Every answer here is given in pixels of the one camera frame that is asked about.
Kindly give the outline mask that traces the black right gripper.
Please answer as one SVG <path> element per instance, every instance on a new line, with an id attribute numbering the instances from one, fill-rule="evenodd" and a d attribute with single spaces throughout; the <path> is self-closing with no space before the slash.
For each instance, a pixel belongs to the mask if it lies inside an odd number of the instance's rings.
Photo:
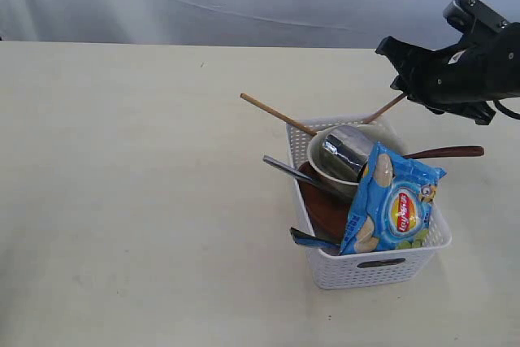
<path id="1" fill-rule="evenodd" d="M 375 53 L 397 72 L 390 88 L 431 111 L 470 118 L 477 124 L 489 124 L 496 111 L 519 119 L 517 111 L 502 103 L 519 97 L 518 22 L 483 43 L 436 51 L 388 36 Z"/>

